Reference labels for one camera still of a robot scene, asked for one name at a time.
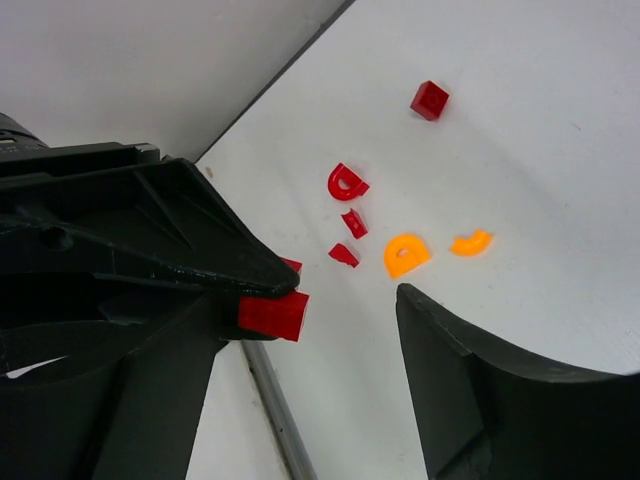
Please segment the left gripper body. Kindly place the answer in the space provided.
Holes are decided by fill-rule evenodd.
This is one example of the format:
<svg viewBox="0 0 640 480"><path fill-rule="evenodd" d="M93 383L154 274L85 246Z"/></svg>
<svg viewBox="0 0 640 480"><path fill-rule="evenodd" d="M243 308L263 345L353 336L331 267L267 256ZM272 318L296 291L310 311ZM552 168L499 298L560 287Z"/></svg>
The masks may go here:
<svg viewBox="0 0 640 480"><path fill-rule="evenodd" d="M162 280L149 252L164 232L150 145L50 148L1 117L1 272Z"/></svg>

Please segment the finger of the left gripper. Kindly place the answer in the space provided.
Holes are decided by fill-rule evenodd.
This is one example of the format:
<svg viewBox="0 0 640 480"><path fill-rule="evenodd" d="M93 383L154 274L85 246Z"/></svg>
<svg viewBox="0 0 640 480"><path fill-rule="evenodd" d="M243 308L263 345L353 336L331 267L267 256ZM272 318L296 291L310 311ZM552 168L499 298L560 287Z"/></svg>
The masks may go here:
<svg viewBox="0 0 640 480"><path fill-rule="evenodd" d="M155 183L165 218L149 252L165 261L162 280L130 280L173 288L241 293L243 286L284 286L277 254L261 243L193 166L163 163Z"/></svg>

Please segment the red slope lego piece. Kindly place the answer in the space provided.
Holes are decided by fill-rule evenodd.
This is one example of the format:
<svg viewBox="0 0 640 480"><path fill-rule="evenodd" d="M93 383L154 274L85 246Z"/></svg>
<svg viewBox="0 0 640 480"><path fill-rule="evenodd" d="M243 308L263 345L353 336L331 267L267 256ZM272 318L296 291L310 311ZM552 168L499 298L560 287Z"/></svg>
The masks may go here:
<svg viewBox="0 0 640 480"><path fill-rule="evenodd" d="M366 223L357 210L351 208L341 218L354 239L361 239L368 233Z"/></svg>

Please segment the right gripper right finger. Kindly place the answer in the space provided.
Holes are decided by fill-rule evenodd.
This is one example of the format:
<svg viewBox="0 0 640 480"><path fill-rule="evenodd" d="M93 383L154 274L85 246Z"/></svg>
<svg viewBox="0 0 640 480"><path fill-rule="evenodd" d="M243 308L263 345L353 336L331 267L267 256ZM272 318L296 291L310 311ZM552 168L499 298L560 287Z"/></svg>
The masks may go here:
<svg viewBox="0 0 640 480"><path fill-rule="evenodd" d="M407 283L396 318L430 478L638 477L637 375L530 352Z"/></svg>

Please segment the orange arch lego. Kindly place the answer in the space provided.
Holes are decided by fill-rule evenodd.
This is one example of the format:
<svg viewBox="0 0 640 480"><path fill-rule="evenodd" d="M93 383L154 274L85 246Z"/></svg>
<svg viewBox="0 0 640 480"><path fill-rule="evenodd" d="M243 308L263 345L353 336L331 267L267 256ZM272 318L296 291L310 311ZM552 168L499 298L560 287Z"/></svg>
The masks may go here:
<svg viewBox="0 0 640 480"><path fill-rule="evenodd" d="M477 256L491 245L493 239L493 234L479 229L469 237L455 237L449 251L461 257Z"/></svg>

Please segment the red cross lego piece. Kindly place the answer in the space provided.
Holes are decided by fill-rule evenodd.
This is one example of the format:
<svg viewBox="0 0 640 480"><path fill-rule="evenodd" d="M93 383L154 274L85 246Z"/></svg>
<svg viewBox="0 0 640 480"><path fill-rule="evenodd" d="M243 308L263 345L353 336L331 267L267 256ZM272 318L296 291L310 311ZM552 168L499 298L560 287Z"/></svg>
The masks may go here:
<svg viewBox="0 0 640 480"><path fill-rule="evenodd" d="M238 340L298 342L310 295L299 290L303 264L277 256L276 266L284 273L284 286L243 286L237 305L234 336Z"/></svg>

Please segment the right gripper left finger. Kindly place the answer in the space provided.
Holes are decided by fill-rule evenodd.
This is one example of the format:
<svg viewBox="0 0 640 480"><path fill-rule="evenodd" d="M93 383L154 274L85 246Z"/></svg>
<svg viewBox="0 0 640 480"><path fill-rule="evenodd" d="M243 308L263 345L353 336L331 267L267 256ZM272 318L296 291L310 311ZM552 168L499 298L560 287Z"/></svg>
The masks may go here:
<svg viewBox="0 0 640 480"><path fill-rule="evenodd" d="M216 354L219 299L122 299L115 319L1 332L5 479L182 479Z"/></svg>

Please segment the orange curved lego piece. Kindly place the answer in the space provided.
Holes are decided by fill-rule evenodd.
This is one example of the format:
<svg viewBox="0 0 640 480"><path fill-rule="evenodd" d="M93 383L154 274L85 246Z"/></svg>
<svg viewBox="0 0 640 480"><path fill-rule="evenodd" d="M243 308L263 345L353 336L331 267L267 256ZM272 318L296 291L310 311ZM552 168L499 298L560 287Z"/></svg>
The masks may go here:
<svg viewBox="0 0 640 480"><path fill-rule="evenodd" d="M432 258L425 242L417 235L403 234L394 237L387 244L383 261L392 279L411 272Z"/></svg>

